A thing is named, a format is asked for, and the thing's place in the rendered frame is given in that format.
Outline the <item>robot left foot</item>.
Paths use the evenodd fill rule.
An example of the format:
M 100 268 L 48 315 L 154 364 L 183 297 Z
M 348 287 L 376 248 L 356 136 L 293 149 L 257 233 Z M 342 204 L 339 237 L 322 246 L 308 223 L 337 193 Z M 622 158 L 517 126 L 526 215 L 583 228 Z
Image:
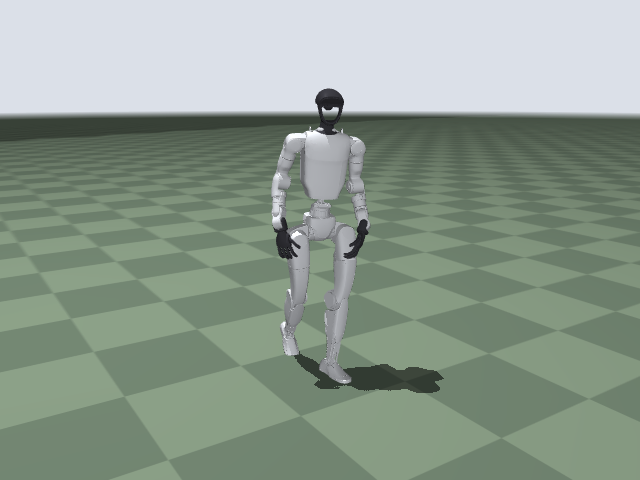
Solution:
M 348 375 L 338 363 L 334 363 L 330 366 L 326 363 L 326 358 L 321 360 L 319 370 L 326 373 L 331 379 L 339 383 L 347 384 L 352 381 L 351 376 Z

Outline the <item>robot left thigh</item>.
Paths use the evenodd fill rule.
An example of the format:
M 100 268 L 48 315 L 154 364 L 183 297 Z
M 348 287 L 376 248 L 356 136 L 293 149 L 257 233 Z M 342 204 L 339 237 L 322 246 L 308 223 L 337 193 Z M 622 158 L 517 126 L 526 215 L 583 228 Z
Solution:
M 344 253 L 352 251 L 354 246 L 349 247 L 349 244 L 356 240 L 356 234 L 352 227 L 349 225 L 336 222 L 335 234 L 331 238 L 335 243 L 334 252 L 334 289 L 326 292 L 324 295 L 324 302 L 328 309 L 338 310 L 343 299 L 348 299 L 356 271 L 356 256 L 351 259 L 347 259 L 343 256 Z

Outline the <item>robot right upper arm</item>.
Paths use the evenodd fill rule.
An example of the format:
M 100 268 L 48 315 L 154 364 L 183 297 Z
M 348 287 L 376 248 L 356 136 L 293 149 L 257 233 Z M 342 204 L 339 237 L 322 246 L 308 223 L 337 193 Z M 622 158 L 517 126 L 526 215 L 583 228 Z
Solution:
M 296 158 L 295 154 L 303 149 L 305 140 L 305 133 L 291 133 L 285 138 L 275 173 L 279 175 L 278 189 L 286 190 L 290 187 L 291 177 L 288 176 L 288 172 Z

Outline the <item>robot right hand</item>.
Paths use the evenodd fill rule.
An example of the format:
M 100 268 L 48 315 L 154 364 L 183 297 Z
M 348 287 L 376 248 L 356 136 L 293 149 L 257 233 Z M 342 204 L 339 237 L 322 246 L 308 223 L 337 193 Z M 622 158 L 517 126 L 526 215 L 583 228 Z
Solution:
M 290 234 L 286 232 L 286 230 L 288 230 L 288 227 L 287 227 L 286 219 L 284 217 L 281 218 L 281 223 L 282 223 L 282 229 L 276 230 L 274 228 L 274 231 L 277 233 L 276 245 L 278 246 L 278 253 L 280 257 L 286 258 L 286 259 L 290 259 L 290 258 L 292 259 L 292 255 L 295 257 L 298 257 L 291 245 L 294 244 L 298 249 L 300 249 L 301 247 L 294 240 L 292 240 L 290 238 Z M 290 252 L 292 255 L 290 254 Z

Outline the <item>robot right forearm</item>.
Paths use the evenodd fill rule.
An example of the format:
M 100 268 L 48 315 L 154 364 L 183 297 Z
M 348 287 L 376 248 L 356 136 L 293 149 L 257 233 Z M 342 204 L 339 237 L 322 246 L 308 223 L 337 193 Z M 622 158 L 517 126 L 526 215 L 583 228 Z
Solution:
M 272 225 L 278 230 L 282 229 L 281 218 L 286 219 L 286 192 L 279 190 L 279 175 L 275 174 L 272 181 L 271 198 L 272 198 Z

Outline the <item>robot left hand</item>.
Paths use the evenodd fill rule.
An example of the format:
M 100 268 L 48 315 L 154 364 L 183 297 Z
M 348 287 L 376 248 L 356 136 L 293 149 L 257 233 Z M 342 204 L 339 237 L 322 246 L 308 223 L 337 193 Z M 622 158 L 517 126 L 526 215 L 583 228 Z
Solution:
M 349 247 L 354 246 L 354 248 L 349 253 L 344 253 L 344 255 L 347 255 L 347 256 L 343 256 L 343 257 L 345 257 L 347 259 L 351 259 L 351 258 L 354 258 L 358 254 L 359 249 L 363 245 L 363 242 L 364 242 L 364 239 L 365 239 L 365 235 L 368 235 L 368 233 L 369 233 L 366 230 L 367 224 L 368 224 L 368 222 L 365 219 L 362 219 L 360 221 L 359 226 L 357 228 L 357 232 L 358 232 L 357 238 L 353 243 L 349 244 Z

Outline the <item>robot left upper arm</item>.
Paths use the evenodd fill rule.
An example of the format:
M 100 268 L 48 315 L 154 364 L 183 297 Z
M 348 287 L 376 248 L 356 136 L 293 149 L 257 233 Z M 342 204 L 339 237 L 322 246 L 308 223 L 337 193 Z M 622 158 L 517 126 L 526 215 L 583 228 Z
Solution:
M 364 154 L 366 151 L 365 144 L 357 137 L 349 136 L 351 142 L 349 156 L 349 180 L 346 182 L 346 190 L 350 194 L 362 193 L 364 184 L 360 178 L 363 170 Z

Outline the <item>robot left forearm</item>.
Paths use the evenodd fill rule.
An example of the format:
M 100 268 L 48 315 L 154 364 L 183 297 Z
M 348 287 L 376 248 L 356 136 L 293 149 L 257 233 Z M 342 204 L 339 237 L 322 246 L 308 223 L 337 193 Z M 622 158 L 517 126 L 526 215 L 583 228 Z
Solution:
M 364 182 L 363 182 L 363 184 L 364 184 Z M 370 221 L 368 219 L 369 214 L 368 214 L 368 210 L 367 210 L 367 206 L 366 206 L 366 201 L 365 200 L 366 200 L 365 189 L 363 189 L 362 193 L 356 194 L 353 197 L 351 197 L 351 201 L 352 201 L 353 206 L 354 206 L 355 217 L 358 220 L 357 224 L 359 226 L 359 223 L 360 223 L 360 221 L 362 219 L 367 220 L 368 224 L 367 224 L 366 230 L 368 231 L 370 229 L 371 225 L 370 225 Z

